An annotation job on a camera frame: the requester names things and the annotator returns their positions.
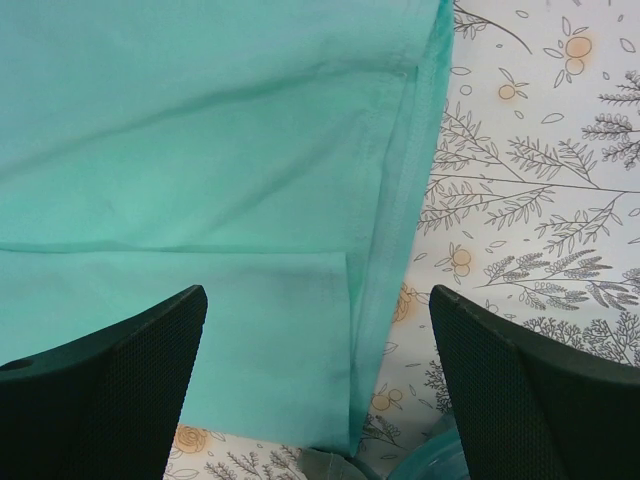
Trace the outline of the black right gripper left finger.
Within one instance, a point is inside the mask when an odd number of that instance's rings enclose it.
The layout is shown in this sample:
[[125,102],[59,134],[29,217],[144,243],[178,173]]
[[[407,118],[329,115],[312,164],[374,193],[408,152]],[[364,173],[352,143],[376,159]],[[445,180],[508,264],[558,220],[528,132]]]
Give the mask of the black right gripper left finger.
[[207,307],[204,288],[193,285],[2,365],[2,478],[162,478]]

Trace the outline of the teal t shirt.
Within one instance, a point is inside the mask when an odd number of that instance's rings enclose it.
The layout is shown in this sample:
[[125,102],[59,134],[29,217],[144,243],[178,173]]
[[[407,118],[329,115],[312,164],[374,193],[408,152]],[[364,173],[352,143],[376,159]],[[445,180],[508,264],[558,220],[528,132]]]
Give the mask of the teal t shirt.
[[1,357],[193,284],[181,420],[356,451],[439,135],[448,1],[5,1]]

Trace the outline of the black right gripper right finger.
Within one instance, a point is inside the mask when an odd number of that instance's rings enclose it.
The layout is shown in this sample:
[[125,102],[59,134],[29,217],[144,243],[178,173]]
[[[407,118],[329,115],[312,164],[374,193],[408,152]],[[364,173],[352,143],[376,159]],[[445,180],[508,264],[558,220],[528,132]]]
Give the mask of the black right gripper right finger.
[[432,328],[473,479],[636,479],[639,370],[435,286]]

